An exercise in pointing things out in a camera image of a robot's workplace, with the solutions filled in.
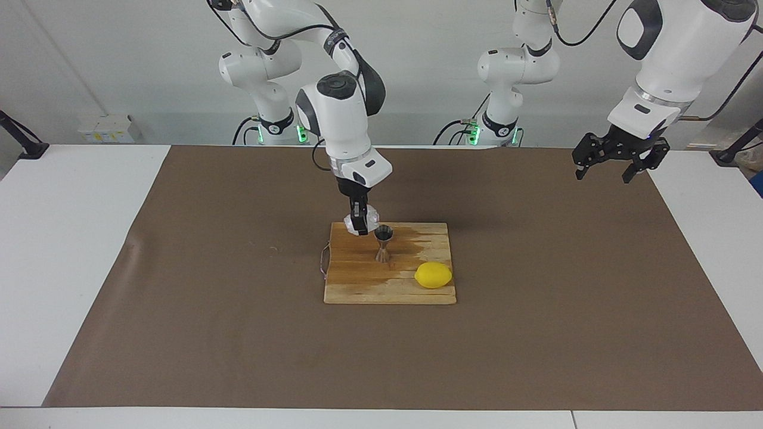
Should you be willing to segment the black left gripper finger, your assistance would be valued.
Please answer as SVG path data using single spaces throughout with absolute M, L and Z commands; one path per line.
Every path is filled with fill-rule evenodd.
M 578 145 L 572 150 L 572 160 L 576 166 L 575 176 L 578 181 L 583 180 L 591 166 L 608 160 L 604 151 L 605 139 L 599 138 L 593 133 L 586 133 Z
M 658 168 L 670 149 L 670 144 L 665 138 L 657 138 L 654 141 L 638 144 L 635 148 L 628 149 L 632 163 L 622 174 L 622 182 L 630 183 L 638 174 L 647 169 Z

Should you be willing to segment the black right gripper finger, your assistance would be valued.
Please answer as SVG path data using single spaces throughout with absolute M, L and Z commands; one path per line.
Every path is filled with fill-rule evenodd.
M 368 235 L 367 200 L 351 200 L 351 232 L 357 236 Z

